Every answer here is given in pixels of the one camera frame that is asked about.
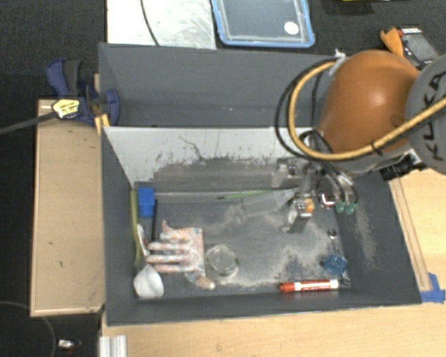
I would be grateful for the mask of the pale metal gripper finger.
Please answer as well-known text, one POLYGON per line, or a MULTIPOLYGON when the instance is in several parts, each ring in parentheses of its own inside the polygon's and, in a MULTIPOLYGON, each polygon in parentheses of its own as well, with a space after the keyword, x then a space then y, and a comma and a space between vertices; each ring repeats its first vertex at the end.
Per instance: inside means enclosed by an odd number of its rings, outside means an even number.
POLYGON ((312 218, 313 200, 295 199, 289 205, 287 223, 281 226, 284 234, 301 234, 312 218))
POLYGON ((272 188, 289 188, 299 186, 301 177, 296 158, 279 158, 276 170, 272 173, 272 188))

